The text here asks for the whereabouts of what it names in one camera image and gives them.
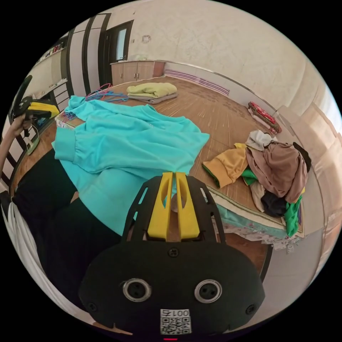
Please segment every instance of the doorway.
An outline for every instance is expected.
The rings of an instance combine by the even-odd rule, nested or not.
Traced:
[[[104,70],[107,83],[112,82],[111,64],[118,61],[126,61],[128,57],[128,46],[133,26],[133,20],[110,28],[106,32],[104,46]]]

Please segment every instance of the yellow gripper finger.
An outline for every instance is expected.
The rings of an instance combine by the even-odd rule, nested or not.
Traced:
[[[31,110],[43,110],[45,112],[51,112],[50,118],[53,118],[59,114],[58,108],[53,104],[32,102],[28,109]]]
[[[147,234],[151,238],[166,240],[170,225],[172,172],[163,173]]]
[[[178,228],[181,240],[195,239],[200,234],[195,209],[185,173],[176,172]]]

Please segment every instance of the turquoise sweatshirt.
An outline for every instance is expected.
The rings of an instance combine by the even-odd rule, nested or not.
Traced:
[[[119,235],[142,184],[167,171],[188,174],[209,139],[192,121],[164,116],[150,105],[72,96],[66,112],[85,123],[74,130],[57,128],[55,158],[84,205]]]

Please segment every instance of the bamboo mat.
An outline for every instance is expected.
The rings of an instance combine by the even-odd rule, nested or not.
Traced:
[[[251,191],[242,178],[238,178],[236,182],[222,189],[217,189],[212,178],[202,167],[204,161],[213,159],[227,149],[235,148],[234,143],[245,143],[251,131],[260,129],[264,133],[270,132],[251,118],[245,106],[194,83],[177,78],[161,77],[150,81],[131,82],[129,85],[134,86],[147,82],[170,82],[177,87],[177,98],[152,105],[159,113],[174,117],[184,116],[198,126],[202,132],[210,135],[208,142],[197,156],[190,175],[215,189],[223,198],[233,204],[245,207],[248,211],[283,226],[284,222],[281,218],[270,217],[256,208]],[[127,94],[127,87],[128,84],[120,84],[111,90]],[[142,105],[144,102],[129,99],[121,104],[136,106]],[[81,123],[83,121],[78,118],[67,121],[70,126],[78,126]]]

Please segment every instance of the black pants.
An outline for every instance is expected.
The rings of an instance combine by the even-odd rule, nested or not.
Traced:
[[[95,218],[79,198],[70,203],[76,191],[52,149],[24,175],[12,201],[30,228],[48,279],[85,310],[78,297],[85,271],[121,237]]]

